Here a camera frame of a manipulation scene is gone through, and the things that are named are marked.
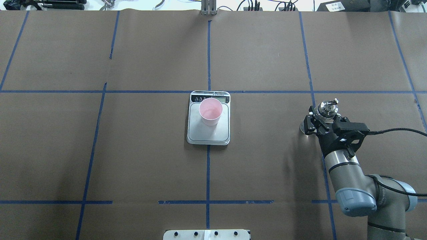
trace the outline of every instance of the metal bracket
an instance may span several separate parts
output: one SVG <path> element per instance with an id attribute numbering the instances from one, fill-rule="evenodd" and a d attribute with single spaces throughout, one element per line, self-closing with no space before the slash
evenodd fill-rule
<path id="1" fill-rule="evenodd" d="M 250 232 L 244 229 L 167 230 L 163 240 L 251 240 Z"/>
<path id="2" fill-rule="evenodd" d="M 216 0 L 202 0 L 202 15 L 216 15 Z"/>

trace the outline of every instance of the white label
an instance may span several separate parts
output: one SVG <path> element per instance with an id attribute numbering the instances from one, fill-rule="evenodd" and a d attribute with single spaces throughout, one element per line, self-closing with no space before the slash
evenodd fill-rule
<path id="1" fill-rule="evenodd" d="M 328 8 L 330 12 L 345 10 L 341 2 L 330 3 L 330 4 L 326 4 L 325 6 Z"/>

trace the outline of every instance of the scale weighing platform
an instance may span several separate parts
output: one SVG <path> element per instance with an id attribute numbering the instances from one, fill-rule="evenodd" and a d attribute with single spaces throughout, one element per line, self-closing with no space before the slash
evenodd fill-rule
<path id="1" fill-rule="evenodd" d="M 214 126 L 202 122 L 200 102 L 213 97 L 222 104 L 222 114 Z M 190 144 L 227 145 L 230 142 L 230 94 L 223 91 L 193 91 L 188 106 L 187 141 Z"/>

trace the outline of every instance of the lab equipment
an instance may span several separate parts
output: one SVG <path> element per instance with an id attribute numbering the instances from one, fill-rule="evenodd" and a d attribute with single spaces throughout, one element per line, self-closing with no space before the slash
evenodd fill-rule
<path id="1" fill-rule="evenodd" d="M 215 98 L 222 104 L 218 123 L 208 126 L 203 123 L 199 112 L 200 103 Z M 230 94 L 223 91 L 193 91 L 188 106 L 187 142 L 202 145 L 227 145 L 230 142 Z"/>
<path id="2" fill-rule="evenodd" d="M 86 2 L 86 0 L 8 0 L 3 5 L 7 10 L 21 10 L 21 6 L 24 8 L 34 6 L 37 10 L 43 10 L 39 4 L 47 9 L 84 10 Z"/>
<path id="3" fill-rule="evenodd" d="M 364 123 L 352 123 L 338 113 L 338 99 L 311 106 L 300 129 L 316 135 L 325 158 L 341 211 L 350 217 L 368 216 L 368 240 L 413 240 L 406 234 L 405 212 L 417 205 L 418 196 L 407 183 L 377 174 L 364 175 L 355 152 L 373 132 Z"/>
<path id="4" fill-rule="evenodd" d="M 216 15 L 216 0 L 201 0 L 202 2 L 202 15 Z"/>

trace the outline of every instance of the black cable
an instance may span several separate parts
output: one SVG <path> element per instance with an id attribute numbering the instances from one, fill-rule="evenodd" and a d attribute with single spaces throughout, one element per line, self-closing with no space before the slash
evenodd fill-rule
<path id="1" fill-rule="evenodd" d="M 220 8 L 228 8 L 228 9 L 230 9 L 232 11 L 232 9 L 229 8 L 229 7 L 227 7 L 227 6 L 220 6 L 220 7 L 218 7 L 218 9 L 220 9 Z"/>
<path id="2" fill-rule="evenodd" d="M 163 3 L 164 3 L 164 0 L 161 0 L 161 2 L 159 4 L 157 4 L 154 8 L 156 9 L 156 8 L 160 7 Z"/>
<path id="3" fill-rule="evenodd" d="M 415 130 L 415 129 L 407 129 L 407 128 L 396 128 L 396 129 L 387 129 L 387 130 L 383 130 L 383 131 L 369 131 L 366 135 L 378 135 L 378 134 L 383 134 L 386 132 L 392 132 L 392 131 L 409 131 L 409 132 L 416 132 L 418 134 L 421 134 L 425 137 L 427 137 L 427 133 Z"/>
<path id="4" fill-rule="evenodd" d="M 291 11 L 292 10 L 292 1 L 289 1 L 288 5 L 285 4 L 285 8 L 282 11 Z"/>
<path id="5" fill-rule="evenodd" d="M 393 179 L 394 180 L 394 178 L 392 178 L 390 176 L 387 176 L 387 175 L 380 175 L 380 177 L 382 177 L 382 178 L 388 178 L 388 179 Z"/>
<path id="6" fill-rule="evenodd" d="M 400 4 L 399 4 L 399 1 L 397 1 L 397 2 L 396 2 L 396 9 L 395 9 L 395 12 L 397 12 L 401 6 L 402 6 L 402 5 L 400 5 Z"/>
<path id="7" fill-rule="evenodd" d="M 277 8 L 279 7 L 279 5 L 280 5 L 281 3 L 284 3 L 284 4 L 285 4 L 285 7 L 286 7 L 286 2 L 279 2 L 279 4 L 277 4 L 276 8 L 274 9 L 274 11 L 277 11 Z"/>
<path id="8" fill-rule="evenodd" d="M 289 3 L 285 3 L 285 7 L 282 9 L 282 11 L 286 11 L 286 9 L 288 8 Z"/>
<path id="9" fill-rule="evenodd" d="M 245 1 L 246 1 L 246 0 L 243 0 L 243 1 L 241 1 L 241 2 L 240 2 L 240 4 L 239 4 L 239 6 L 237 7 L 237 10 L 236 10 L 236 11 L 238 11 L 238 10 L 239 10 L 240 6 L 241 6 Z"/>
<path id="10" fill-rule="evenodd" d="M 372 178 L 376 184 L 382 186 L 383 188 L 387 188 L 388 190 L 391 190 L 393 192 L 400 193 L 403 195 L 409 195 L 409 196 L 427 197 L 427 193 L 407 193 L 407 192 L 400 191 L 400 190 L 397 190 L 397 189 L 394 189 L 392 187 L 385 185 L 384 183 L 380 182 L 376 176 L 373 176 L 373 175 L 366 175 L 366 176 Z"/>

